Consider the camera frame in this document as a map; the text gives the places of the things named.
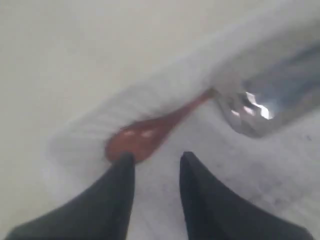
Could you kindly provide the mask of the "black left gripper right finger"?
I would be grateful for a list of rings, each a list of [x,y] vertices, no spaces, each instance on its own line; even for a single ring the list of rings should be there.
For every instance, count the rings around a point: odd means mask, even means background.
[[[191,152],[180,158],[180,199],[190,240],[312,240],[304,227],[243,199]]]

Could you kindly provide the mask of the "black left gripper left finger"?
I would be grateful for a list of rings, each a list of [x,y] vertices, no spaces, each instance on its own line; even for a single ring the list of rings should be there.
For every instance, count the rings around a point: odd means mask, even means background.
[[[45,215],[14,227],[7,240],[125,240],[135,192],[135,159],[122,155],[93,185]]]

